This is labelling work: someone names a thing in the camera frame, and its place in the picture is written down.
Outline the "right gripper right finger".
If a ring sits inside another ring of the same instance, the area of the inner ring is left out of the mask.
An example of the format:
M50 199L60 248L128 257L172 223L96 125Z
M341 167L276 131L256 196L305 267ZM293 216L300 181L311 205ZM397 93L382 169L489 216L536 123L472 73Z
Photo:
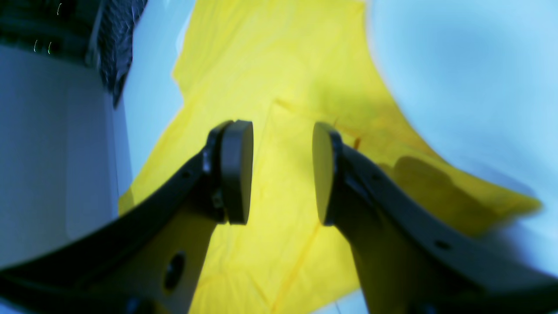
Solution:
M313 127L320 222L349 242L371 314L555 314L557 277L491 253L413 201L327 123Z

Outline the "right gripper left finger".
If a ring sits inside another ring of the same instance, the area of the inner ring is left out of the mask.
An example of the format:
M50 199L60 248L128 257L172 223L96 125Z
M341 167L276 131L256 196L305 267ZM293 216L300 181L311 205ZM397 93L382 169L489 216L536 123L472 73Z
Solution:
M248 222L253 124L226 121L124 216L1 270L1 304L25 314L187 314L217 225Z

